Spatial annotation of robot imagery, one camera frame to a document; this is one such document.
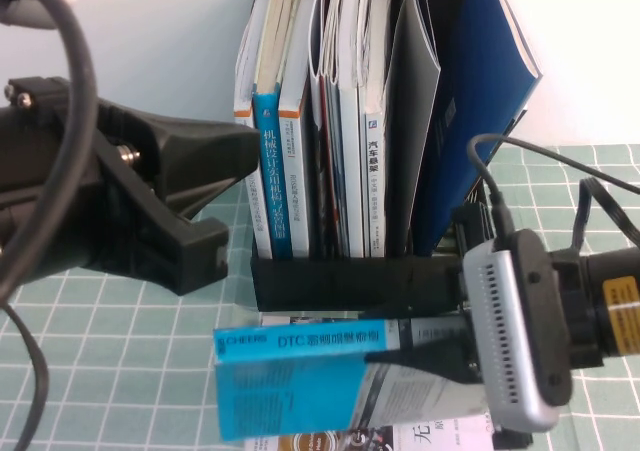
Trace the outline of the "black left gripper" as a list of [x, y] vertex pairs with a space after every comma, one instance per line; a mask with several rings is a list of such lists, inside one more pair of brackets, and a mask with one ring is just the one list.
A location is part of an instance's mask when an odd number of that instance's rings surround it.
[[[57, 158], [69, 101], [68, 80], [26, 77], [8, 81], [1, 109], [1, 247], [34, 210]], [[74, 200], [39, 261], [19, 281], [27, 284], [72, 268], [114, 275], [109, 241], [108, 177], [93, 155]]]

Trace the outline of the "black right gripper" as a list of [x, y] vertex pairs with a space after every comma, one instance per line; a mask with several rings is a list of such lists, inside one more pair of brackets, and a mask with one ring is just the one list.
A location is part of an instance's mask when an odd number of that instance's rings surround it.
[[[459, 260], [476, 246], [494, 238], [488, 207], [482, 202], [465, 203], [452, 214]], [[367, 363], [398, 365], [431, 373], [460, 384], [479, 384], [482, 375], [471, 319], [471, 304], [459, 265], [456, 299], [464, 318], [466, 334], [460, 342], [428, 342], [412, 348], [367, 353]]]

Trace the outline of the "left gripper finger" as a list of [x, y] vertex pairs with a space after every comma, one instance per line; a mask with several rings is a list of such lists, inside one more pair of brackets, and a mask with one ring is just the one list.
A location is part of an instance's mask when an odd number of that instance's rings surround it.
[[259, 132], [234, 122], [163, 116], [100, 100], [98, 129], [171, 211], [194, 217], [257, 169]]
[[101, 134], [94, 152], [105, 186], [104, 241], [95, 271], [147, 281], [178, 296], [227, 276], [226, 225], [215, 218], [190, 222], [172, 212]]

